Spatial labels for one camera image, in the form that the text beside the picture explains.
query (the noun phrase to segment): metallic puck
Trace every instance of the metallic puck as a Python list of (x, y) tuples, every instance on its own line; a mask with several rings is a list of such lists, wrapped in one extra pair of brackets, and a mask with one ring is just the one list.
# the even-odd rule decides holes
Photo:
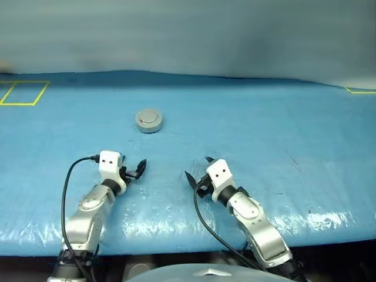
[(143, 109), (136, 115), (136, 124), (144, 133), (157, 132), (162, 127), (162, 114), (154, 109)]

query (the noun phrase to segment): white backdrop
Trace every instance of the white backdrop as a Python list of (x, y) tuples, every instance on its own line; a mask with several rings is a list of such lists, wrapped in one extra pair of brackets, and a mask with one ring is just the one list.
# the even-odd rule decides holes
[(146, 70), (376, 89), (375, 0), (3, 0), (14, 72)]

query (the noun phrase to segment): blue plastic sheet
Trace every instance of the blue plastic sheet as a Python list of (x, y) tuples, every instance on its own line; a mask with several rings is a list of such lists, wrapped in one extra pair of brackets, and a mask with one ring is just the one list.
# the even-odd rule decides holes
[[(376, 95), (293, 80), (146, 72), (0, 79), (51, 81), (35, 106), (0, 106), (0, 255), (58, 254), (67, 169), (103, 149), (124, 153), (130, 169), (148, 159), (143, 177), (116, 199), (103, 254), (221, 249), (198, 221), (184, 176), (202, 176), (205, 156), (228, 161), (290, 246), (376, 238)], [(39, 91), (19, 83), (5, 101), (33, 100)], [(164, 114), (161, 131), (137, 130), (143, 108)], [(99, 181), (96, 164), (77, 166), (67, 216)], [(244, 244), (222, 205), (207, 198), (199, 206), (230, 244)]]

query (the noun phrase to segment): yellow tape line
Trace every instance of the yellow tape line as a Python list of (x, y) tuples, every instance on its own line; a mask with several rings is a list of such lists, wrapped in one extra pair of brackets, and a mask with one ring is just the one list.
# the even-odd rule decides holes
[(350, 94), (376, 94), (376, 90), (352, 91), (349, 87), (345, 87)]
[[(42, 97), (42, 95), (45, 93), (47, 87), (50, 84), (50, 81), (48, 80), (9, 80), (9, 81), (3, 80), (3, 81), (0, 81), (0, 83), (2, 84), (12, 83), (12, 86), (8, 89), (8, 91), (6, 91), (6, 94), (0, 100), (0, 106), (35, 106), (40, 100), (40, 98)], [(32, 103), (4, 103), (5, 99), (13, 91), (14, 87), (19, 83), (44, 83), (45, 86), (42, 88), (42, 90), (40, 91), (40, 93), (37, 95), (37, 97)]]

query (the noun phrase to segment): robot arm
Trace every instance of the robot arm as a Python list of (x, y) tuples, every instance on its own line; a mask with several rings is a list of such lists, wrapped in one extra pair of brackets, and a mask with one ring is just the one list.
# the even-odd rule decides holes
[(220, 202), (229, 209), (247, 236), (259, 265), (269, 272), (291, 279), (304, 279), (298, 273), (289, 247), (266, 217), (261, 204), (252, 199), (242, 187), (236, 186), (227, 162), (223, 159), (206, 159), (210, 162), (209, 167), (206, 169), (206, 175), (197, 183), (186, 173), (192, 187), (207, 188), (198, 189), (199, 196), (211, 194), (214, 202)]
[(102, 184), (95, 185), (78, 204), (78, 209), (66, 224), (66, 235), (74, 255), (64, 239), (58, 263), (48, 282), (86, 281), (76, 265), (76, 259), (88, 271), (99, 247), (99, 236), (103, 223), (111, 212), (115, 198), (123, 194), (130, 183), (127, 176), (139, 178), (145, 170), (146, 160), (139, 163), (137, 171), (127, 172), (124, 158), (118, 152), (102, 151), (99, 156), (99, 172)]

